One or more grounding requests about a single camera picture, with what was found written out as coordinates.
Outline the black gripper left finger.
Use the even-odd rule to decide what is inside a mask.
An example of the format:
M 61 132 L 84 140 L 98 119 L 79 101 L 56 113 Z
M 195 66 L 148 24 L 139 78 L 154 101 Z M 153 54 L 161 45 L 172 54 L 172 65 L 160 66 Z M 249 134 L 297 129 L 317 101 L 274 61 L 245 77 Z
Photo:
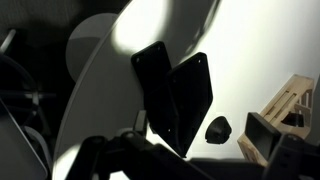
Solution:
M 145 136 L 147 133 L 147 112 L 140 110 L 137 114 L 133 130 L 138 134 Z

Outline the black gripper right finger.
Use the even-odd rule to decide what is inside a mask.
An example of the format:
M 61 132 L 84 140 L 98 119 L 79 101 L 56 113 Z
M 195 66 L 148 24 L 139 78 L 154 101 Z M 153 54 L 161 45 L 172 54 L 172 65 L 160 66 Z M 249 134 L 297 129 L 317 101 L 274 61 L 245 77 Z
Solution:
M 281 133 L 256 112 L 247 114 L 245 135 L 266 160 L 281 137 Z

